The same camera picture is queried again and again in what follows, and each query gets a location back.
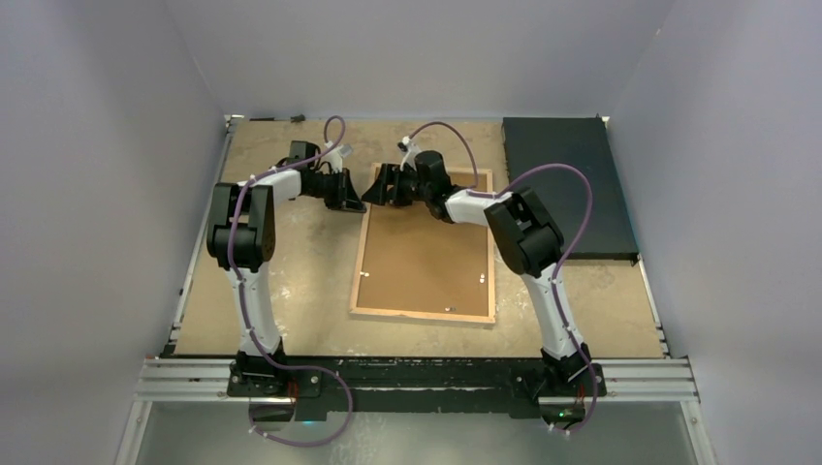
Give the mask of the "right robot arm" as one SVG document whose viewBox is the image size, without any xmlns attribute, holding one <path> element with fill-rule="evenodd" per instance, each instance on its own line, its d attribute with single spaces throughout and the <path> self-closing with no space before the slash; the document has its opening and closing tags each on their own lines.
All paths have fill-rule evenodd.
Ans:
<svg viewBox="0 0 822 465">
<path fill-rule="evenodd" d="M 532 189 L 486 193 L 457 185 L 443 156 L 427 150 L 416 154 L 411 165 L 381 165 L 362 199 L 395 207 L 423 202 L 439 221 L 488 228 L 503 262 L 521 277 L 531 299 L 547 387 L 566 394 L 581 383 L 583 374 L 597 376 L 561 279 L 563 234 Z"/>
</svg>

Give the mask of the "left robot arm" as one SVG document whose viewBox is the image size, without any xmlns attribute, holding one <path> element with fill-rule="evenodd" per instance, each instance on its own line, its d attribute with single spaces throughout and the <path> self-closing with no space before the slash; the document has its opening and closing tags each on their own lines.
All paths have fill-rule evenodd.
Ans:
<svg viewBox="0 0 822 465">
<path fill-rule="evenodd" d="M 231 388 L 257 388 L 263 395 L 275 396 L 295 381 L 294 370 L 286 366 L 269 294 L 275 208 L 310 197 L 332 211 L 364 213 L 364 203 L 343 165 L 352 152 L 350 145 L 339 142 L 319 146 L 296 140 L 288 156 L 268 170 L 245 181 L 214 186 L 206 249 L 231 283 L 241 328 Z"/>
</svg>

